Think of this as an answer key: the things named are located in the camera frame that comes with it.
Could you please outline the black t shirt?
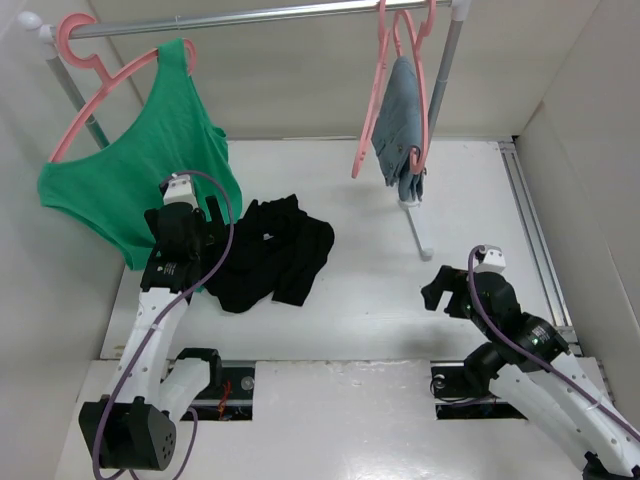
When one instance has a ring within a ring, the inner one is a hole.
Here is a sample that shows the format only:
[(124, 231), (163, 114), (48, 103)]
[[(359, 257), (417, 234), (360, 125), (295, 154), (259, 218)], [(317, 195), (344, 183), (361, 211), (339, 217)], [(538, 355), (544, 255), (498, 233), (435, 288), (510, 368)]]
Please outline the black t shirt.
[(226, 259), (204, 288), (224, 311), (235, 314), (267, 295), (301, 307), (334, 242), (332, 226), (302, 210), (296, 195), (254, 199), (235, 224)]

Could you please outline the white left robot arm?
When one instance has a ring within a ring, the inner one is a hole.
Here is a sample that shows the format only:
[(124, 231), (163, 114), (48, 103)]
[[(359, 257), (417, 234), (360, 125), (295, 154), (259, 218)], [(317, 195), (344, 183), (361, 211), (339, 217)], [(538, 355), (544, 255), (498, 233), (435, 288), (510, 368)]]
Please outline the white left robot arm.
[(208, 240), (204, 212), (166, 202), (144, 214), (155, 239), (143, 272), (138, 310), (116, 374), (98, 401), (86, 402), (79, 426), (99, 475), (105, 469), (164, 471), (177, 424), (198, 395), (222, 387), (222, 362), (211, 348), (185, 348), (168, 367), (169, 347), (203, 273)]

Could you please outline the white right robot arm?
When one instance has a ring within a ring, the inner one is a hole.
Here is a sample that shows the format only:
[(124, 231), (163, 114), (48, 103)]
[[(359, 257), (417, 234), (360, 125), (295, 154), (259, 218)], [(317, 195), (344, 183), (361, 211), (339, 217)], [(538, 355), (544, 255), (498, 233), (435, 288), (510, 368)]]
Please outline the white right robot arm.
[(434, 389), (457, 406), (495, 396), (547, 435), (585, 479), (636, 479), (639, 431), (624, 420), (546, 320), (521, 309), (512, 285), (500, 274), (468, 274), (448, 265), (421, 290), (426, 309), (451, 298), (445, 313), (471, 321), (484, 344), (463, 361), (447, 392), (438, 373)]

